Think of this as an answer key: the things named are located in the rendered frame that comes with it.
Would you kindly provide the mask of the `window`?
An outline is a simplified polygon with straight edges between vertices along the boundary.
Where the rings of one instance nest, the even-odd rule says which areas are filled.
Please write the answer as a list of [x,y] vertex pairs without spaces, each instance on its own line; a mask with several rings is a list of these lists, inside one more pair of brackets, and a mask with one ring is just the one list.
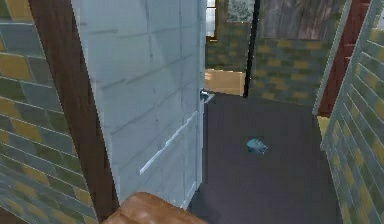
[[206,7],[206,35],[215,36],[216,0],[207,0]]

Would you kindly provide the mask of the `grey framed wall picture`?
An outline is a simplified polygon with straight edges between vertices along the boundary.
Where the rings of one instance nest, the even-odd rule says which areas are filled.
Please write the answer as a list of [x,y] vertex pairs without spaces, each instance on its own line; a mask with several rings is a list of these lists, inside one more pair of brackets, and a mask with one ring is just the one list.
[[251,22],[255,0],[229,0],[228,22]]

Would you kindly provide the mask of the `brown wooden furniture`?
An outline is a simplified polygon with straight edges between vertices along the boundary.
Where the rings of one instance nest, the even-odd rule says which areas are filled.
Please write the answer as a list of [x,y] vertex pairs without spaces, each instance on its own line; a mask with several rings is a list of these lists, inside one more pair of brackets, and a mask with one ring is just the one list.
[[206,221],[147,192],[135,192],[100,224],[208,224]]

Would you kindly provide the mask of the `red brown room door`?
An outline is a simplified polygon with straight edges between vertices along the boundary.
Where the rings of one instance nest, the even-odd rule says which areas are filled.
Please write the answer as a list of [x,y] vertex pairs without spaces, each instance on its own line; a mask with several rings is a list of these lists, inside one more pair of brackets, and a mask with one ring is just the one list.
[[313,114],[330,117],[371,0],[346,0]]

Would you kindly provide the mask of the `small blue object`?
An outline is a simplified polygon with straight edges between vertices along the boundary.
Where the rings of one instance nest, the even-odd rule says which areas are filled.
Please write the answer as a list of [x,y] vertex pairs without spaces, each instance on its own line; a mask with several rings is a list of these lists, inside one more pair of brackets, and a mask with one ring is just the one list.
[[248,150],[257,153],[257,154],[264,154],[268,147],[260,140],[258,139],[251,139],[247,142]]

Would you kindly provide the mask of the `white room door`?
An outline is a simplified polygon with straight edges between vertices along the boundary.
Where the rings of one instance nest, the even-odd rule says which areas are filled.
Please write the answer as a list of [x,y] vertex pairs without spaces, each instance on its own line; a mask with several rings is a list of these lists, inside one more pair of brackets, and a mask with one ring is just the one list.
[[207,0],[71,0],[119,200],[202,182]]

